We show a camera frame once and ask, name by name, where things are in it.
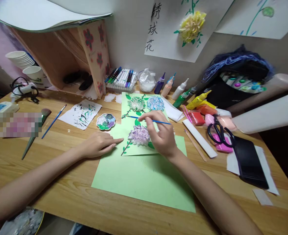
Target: paint palette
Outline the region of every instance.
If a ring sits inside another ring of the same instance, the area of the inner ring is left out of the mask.
[[[96,125],[102,131],[110,130],[115,125],[115,117],[112,114],[102,114],[97,118]]]

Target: purple paint bottle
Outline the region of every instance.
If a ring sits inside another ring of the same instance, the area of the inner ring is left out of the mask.
[[[163,84],[164,84],[164,75],[166,74],[166,72],[164,72],[163,76],[159,78],[159,81],[157,82],[157,85],[156,85],[156,88],[155,88],[155,91],[154,93],[156,95],[158,95],[161,91],[161,88],[163,87]]]

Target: black phone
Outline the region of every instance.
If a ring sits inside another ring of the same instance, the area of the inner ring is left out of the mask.
[[[268,189],[268,183],[252,141],[235,136],[234,152],[239,164],[240,179]]]

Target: pink wall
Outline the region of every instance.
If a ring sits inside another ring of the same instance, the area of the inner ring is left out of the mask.
[[[13,79],[23,76],[22,70],[15,67],[10,60],[5,57],[5,54],[17,51],[9,38],[0,28],[0,66]]]

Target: green paint bottle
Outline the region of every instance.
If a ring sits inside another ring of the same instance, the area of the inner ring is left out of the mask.
[[[189,96],[190,93],[190,89],[188,89],[188,91],[184,92],[182,95],[179,96],[179,98],[174,102],[173,106],[178,108],[181,106],[181,104],[183,104],[185,102],[185,99]]]

